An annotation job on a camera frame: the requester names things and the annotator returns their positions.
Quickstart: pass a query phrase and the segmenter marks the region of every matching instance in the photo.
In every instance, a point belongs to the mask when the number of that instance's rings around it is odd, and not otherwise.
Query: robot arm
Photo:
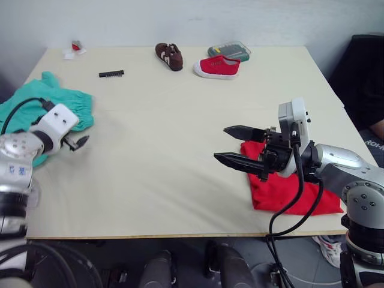
[[[51,104],[27,132],[0,135],[0,238],[26,233],[26,206],[34,187],[32,161],[58,152],[62,142],[76,150],[88,139],[71,141],[68,133],[79,123],[78,117],[63,104]]]
[[[270,173],[288,177],[295,172],[293,143],[299,143],[304,179],[318,182],[338,195],[347,205],[342,225],[348,252],[341,255],[344,287],[364,287],[384,283],[384,169],[366,163],[352,151],[314,145],[309,140],[310,122],[302,99],[279,106],[281,133],[274,127],[256,129],[232,126],[224,131],[241,140],[265,142],[257,161],[236,153],[215,153],[224,165],[253,173],[267,181]]]

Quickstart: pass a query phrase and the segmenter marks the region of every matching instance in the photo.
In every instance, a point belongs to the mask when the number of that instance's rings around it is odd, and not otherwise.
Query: table
[[[224,127],[278,127],[278,105],[295,97],[310,113],[311,139],[375,164],[305,47],[252,47],[231,81],[193,73],[206,47],[181,51],[179,72],[153,47],[92,48],[71,61],[58,49],[46,51],[28,80],[47,70],[63,87],[93,95],[95,125],[78,133],[90,135],[82,149],[61,149],[35,170],[42,193],[28,211],[27,237],[265,235],[272,214],[253,209],[246,174],[212,155],[239,151],[241,142]],[[120,69],[122,77],[98,77]],[[344,233],[341,216],[310,217],[291,235]],[[279,218],[276,231],[300,217]]]

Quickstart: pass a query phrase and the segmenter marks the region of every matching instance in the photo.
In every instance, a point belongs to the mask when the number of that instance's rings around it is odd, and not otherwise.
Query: clear plastic case
[[[232,41],[208,48],[208,55],[210,57],[223,55],[231,59],[238,59],[241,62],[249,60],[250,54],[251,51],[240,41]]]

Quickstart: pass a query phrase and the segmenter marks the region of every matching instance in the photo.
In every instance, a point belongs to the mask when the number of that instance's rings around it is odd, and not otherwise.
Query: red cloth
[[[257,159],[264,148],[264,143],[247,141],[241,144],[241,152],[251,159]],[[292,174],[288,178],[280,177],[277,173],[269,174],[267,182],[261,182],[253,174],[248,174],[251,184],[252,203],[255,209],[277,212],[287,205],[298,191],[298,177]],[[304,192],[299,201],[287,210],[287,214],[304,215],[313,204],[319,186],[304,183]],[[328,190],[324,190],[319,205],[312,215],[342,213],[340,198]]]

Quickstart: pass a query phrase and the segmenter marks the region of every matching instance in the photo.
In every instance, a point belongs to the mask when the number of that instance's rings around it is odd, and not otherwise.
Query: sneaker
[[[197,61],[194,71],[205,78],[234,79],[238,75],[240,60],[223,55]]]
[[[159,43],[155,47],[156,55],[173,71],[182,69],[182,56],[176,44]]]
[[[333,267],[340,268],[341,242],[332,243],[326,236],[314,236],[313,241],[318,243],[324,258]]]

